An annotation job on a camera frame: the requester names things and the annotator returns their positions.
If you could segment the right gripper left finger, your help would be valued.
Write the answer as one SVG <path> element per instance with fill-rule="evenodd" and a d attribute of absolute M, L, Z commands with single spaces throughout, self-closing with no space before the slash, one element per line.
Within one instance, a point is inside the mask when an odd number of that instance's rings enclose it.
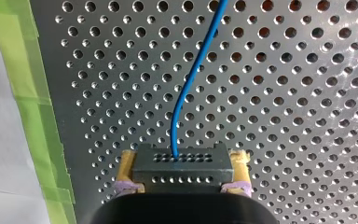
<path fill-rule="evenodd" d="M 129 149 L 122 151 L 116 182 L 113 185 L 115 198 L 129 194 L 145 193 L 144 184 L 132 181 L 132 167 L 135 159 L 135 151 Z"/>

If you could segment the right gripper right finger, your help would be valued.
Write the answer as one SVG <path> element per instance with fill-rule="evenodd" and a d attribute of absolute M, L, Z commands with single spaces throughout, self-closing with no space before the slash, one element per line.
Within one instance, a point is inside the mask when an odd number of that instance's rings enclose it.
<path fill-rule="evenodd" d="M 247 166 L 250 161 L 250 154 L 245 150 L 232 150 L 229 153 L 233 167 L 233 181 L 222 186 L 223 193 L 238 194 L 244 197 L 252 197 L 252 183 Z"/>

